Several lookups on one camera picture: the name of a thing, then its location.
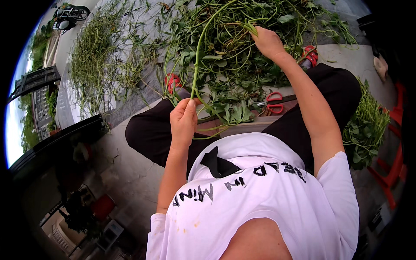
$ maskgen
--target red bucket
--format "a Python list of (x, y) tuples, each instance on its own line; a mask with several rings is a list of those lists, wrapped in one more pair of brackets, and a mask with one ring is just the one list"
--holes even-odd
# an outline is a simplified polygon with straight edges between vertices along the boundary
[(104, 221), (115, 207), (114, 200), (107, 194), (104, 194), (96, 202), (91, 204), (92, 212), (94, 212), (95, 217), (100, 221)]

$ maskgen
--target black pants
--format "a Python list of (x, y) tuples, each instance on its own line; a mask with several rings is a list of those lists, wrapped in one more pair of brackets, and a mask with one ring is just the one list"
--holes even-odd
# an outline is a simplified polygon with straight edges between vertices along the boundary
[[(345, 69), (336, 69), (319, 64), (307, 71), (331, 107), (332, 113), (342, 130), (358, 107), (361, 98), (357, 79)], [(171, 144), (169, 114), (173, 105), (162, 100), (154, 108), (130, 119), (126, 128), (126, 140), (130, 147), (165, 167)], [(305, 163), (305, 170), (313, 174), (314, 160), (309, 133), (302, 119), (299, 105), (286, 112), (279, 120), (268, 126), (263, 133), (277, 137), (295, 151)], [(201, 153), (217, 137), (207, 140), (192, 140), (189, 147), (187, 176)]]

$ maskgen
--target red sandal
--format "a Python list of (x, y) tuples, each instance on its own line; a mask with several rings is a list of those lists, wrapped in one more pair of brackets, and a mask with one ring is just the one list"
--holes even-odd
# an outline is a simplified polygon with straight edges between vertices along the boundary
[(302, 53), (302, 58), (306, 55), (306, 59), (310, 60), (312, 63), (312, 68), (316, 66), (316, 63), (318, 62), (318, 51), (316, 51), (316, 48), (312, 45), (308, 45), (305, 47), (305, 50)]
[(180, 84), (181, 79), (173, 73), (168, 73), (165, 77), (165, 86), (168, 87), (168, 91), (170, 94), (173, 94), (173, 88), (182, 87), (182, 84)]

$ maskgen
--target pile of vines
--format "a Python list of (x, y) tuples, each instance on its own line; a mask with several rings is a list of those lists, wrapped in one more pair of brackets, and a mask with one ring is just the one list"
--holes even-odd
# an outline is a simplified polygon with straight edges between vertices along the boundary
[(82, 119), (106, 114), (114, 108), (112, 99), (124, 103), (132, 92), (141, 94), (146, 69), (166, 45), (160, 19), (158, 32), (150, 35), (145, 29), (159, 15), (147, 1), (111, 0), (87, 21), (70, 53), (68, 71)]
[[(251, 121), (249, 106), (263, 101), (263, 86), (290, 86), (282, 70), (255, 46), (249, 34), (257, 33), (255, 26), (275, 31), (286, 51), (299, 61), (302, 46), (317, 45), (318, 33), (337, 43), (357, 44), (347, 22), (312, 1), (198, 0), (195, 7), (188, 5), (176, 1), (178, 14), (168, 21), (171, 42), (164, 74), (177, 73), (183, 87), (222, 121), (219, 128)], [(304, 42), (305, 33), (313, 34), (312, 42)], [(174, 63), (171, 69), (169, 62)], [(203, 92), (209, 96), (207, 102)], [(179, 100), (166, 86), (163, 94), (174, 105)]]
[[(154, 33), (149, 33), (149, 26)], [(82, 116), (111, 110), (139, 86), (151, 87), (173, 105), (180, 100), (164, 83), (181, 78), (204, 109), (228, 127), (251, 121), (250, 106), (266, 95), (263, 86), (289, 86), (281, 69), (256, 48), (249, 32), (275, 31), (299, 62), (302, 47), (325, 34), (343, 46), (357, 42), (348, 24), (308, 0), (111, 0), (87, 22), (70, 55), (69, 79)], [(304, 42), (312, 34), (311, 42)], [(160, 86), (144, 80), (154, 72)]]
[(342, 132), (345, 151), (354, 170), (361, 170), (372, 163), (383, 144), (383, 134), (390, 123), (389, 111), (369, 91), (368, 81), (361, 87), (361, 100), (354, 115)]

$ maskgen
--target white t-shirt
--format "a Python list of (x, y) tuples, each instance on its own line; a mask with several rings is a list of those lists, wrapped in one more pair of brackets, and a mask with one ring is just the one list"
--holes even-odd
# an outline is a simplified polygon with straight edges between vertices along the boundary
[[(218, 146), (218, 157), (241, 171), (214, 178), (200, 164)], [(351, 259), (358, 242), (359, 210), (344, 152), (319, 170), (264, 133), (228, 136), (196, 159), (188, 183), (167, 214), (150, 218), (146, 259), (219, 259), (237, 229), (253, 218), (274, 220), (294, 260)]]

